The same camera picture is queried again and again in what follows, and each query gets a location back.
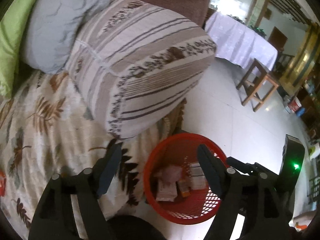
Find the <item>window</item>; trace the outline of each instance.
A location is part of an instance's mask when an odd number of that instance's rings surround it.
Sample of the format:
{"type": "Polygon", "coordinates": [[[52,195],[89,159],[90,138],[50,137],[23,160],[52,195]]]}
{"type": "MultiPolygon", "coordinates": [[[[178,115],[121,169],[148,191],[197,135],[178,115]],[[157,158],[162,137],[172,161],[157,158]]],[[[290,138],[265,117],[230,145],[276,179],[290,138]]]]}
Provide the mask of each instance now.
{"type": "Polygon", "coordinates": [[[245,20],[247,16],[247,6],[244,6],[239,0],[211,0],[211,5],[218,7],[218,12],[225,15],[236,16],[241,20],[245,20]]]}

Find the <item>red basket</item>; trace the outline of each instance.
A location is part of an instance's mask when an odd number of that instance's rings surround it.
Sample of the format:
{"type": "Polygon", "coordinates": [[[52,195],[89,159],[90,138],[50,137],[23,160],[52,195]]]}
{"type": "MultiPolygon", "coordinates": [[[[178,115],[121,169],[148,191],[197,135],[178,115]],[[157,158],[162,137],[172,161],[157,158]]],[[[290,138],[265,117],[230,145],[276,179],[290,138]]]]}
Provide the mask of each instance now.
{"type": "Polygon", "coordinates": [[[144,168],[143,183],[148,202],[159,215],[177,224],[193,225],[212,218],[217,213],[220,199],[207,186],[204,190],[191,190],[187,198],[178,195],[174,202],[157,202],[155,191],[151,190],[156,180],[152,174],[169,164],[183,167],[186,174],[188,163],[198,161],[197,148],[200,144],[205,144],[226,165],[227,157],[213,141],[198,134],[180,133],[159,143],[144,168]]]}

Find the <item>floral bedsheet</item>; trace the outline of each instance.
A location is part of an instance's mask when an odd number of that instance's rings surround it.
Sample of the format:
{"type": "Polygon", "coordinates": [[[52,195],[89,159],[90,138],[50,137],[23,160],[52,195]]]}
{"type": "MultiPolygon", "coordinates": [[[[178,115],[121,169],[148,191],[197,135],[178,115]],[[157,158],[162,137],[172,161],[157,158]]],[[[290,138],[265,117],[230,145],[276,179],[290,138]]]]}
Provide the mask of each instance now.
{"type": "MultiPolygon", "coordinates": [[[[6,174],[1,209],[23,238],[50,177],[75,175],[103,157],[112,135],[97,123],[68,74],[33,71],[15,96],[0,106],[0,169],[6,174]]],[[[123,158],[108,192],[99,200],[106,218],[128,212],[143,195],[142,172],[152,149],[167,137],[164,119],[138,136],[125,140],[123,158]]],[[[76,224],[86,233],[76,197],[76,224]]]]}

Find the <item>white floor tile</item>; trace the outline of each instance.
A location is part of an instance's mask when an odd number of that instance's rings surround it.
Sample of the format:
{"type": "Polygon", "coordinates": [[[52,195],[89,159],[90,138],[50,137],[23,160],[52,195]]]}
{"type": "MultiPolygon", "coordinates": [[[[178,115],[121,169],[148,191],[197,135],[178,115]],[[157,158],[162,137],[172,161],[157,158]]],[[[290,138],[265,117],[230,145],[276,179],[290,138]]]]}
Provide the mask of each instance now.
{"type": "Polygon", "coordinates": [[[198,88],[187,96],[182,129],[206,136],[229,156],[231,151],[232,108],[198,88]]]}
{"type": "Polygon", "coordinates": [[[233,110],[231,156],[244,163],[259,163],[279,173],[284,138],[279,138],[237,110],[233,110]]]}
{"type": "Polygon", "coordinates": [[[219,60],[204,72],[197,88],[227,105],[232,104],[236,94],[233,79],[219,60]]]}

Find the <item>package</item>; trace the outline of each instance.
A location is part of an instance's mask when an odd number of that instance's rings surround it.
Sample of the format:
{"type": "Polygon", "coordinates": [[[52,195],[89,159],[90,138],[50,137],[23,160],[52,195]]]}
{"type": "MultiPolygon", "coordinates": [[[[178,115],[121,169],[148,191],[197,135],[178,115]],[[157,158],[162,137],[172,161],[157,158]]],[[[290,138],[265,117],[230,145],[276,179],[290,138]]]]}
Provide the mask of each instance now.
{"type": "Polygon", "coordinates": [[[310,160],[318,157],[320,155],[320,144],[316,143],[309,148],[309,158],[310,160]]]}
{"type": "Polygon", "coordinates": [[[190,176],[204,175],[202,168],[199,163],[190,163],[190,176]]]}
{"type": "Polygon", "coordinates": [[[6,176],[5,176],[4,172],[0,170],[0,197],[4,196],[5,183],[6,183],[6,176]]]}
{"type": "Polygon", "coordinates": [[[190,187],[192,190],[205,189],[206,179],[199,163],[190,163],[190,187]]]}
{"type": "Polygon", "coordinates": [[[296,112],[301,107],[301,103],[299,99],[297,99],[297,97],[294,97],[292,101],[288,104],[288,107],[293,112],[296,112]]]}
{"type": "Polygon", "coordinates": [[[166,183],[175,183],[182,177],[182,167],[169,165],[157,172],[155,177],[166,183]]]}
{"type": "Polygon", "coordinates": [[[158,191],[156,195],[157,201],[171,201],[178,196],[177,185],[173,183],[165,183],[161,179],[158,180],[158,191]]]}
{"type": "Polygon", "coordinates": [[[190,187],[192,190],[205,189],[206,179],[205,176],[192,176],[190,177],[190,187]]]}
{"type": "Polygon", "coordinates": [[[178,188],[181,192],[182,197],[189,197],[191,195],[189,191],[188,183],[185,179],[180,179],[178,181],[178,188]]]}

